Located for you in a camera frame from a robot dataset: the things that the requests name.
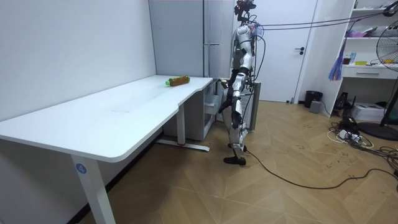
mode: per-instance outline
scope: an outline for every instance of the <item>desk top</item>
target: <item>desk top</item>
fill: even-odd
[[[129,156],[212,78],[154,75],[0,122],[0,139],[106,162]]]

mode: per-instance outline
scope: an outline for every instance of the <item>cardboard box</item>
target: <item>cardboard box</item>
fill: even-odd
[[[384,116],[384,108],[374,103],[355,103],[351,115],[357,121],[380,122]]]

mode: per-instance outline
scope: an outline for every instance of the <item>small trash bin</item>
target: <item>small trash bin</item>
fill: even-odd
[[[314,100],[321,101],[322,96],[323,96],[323,93],[318,92],[318,91],[312,91],[312,90],[306,91],[304,106],[306,108],[310,108],[312,101],[314,101]]]

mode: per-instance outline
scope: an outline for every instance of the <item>number label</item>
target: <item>number label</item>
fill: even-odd
[[[87,173],[86,167],[84,167],[84,166],[81,165],[81,164],[76,164],[76,169],[77,169],[77,171],[79,171],[79,172],[82,173],[82,174]]]

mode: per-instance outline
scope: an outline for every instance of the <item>electric fan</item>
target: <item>electric fan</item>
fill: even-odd
[[[382,33],[377,43],[376,53],[381,64],[388,69],[398,72],[398,21],[391,24]],[[398,91],[390,99],[388,109],[380,124],[369,122],[358,123],[359,130],[380,139],[398,141],[398,131],[390,126],[386,126],[397,99]]]

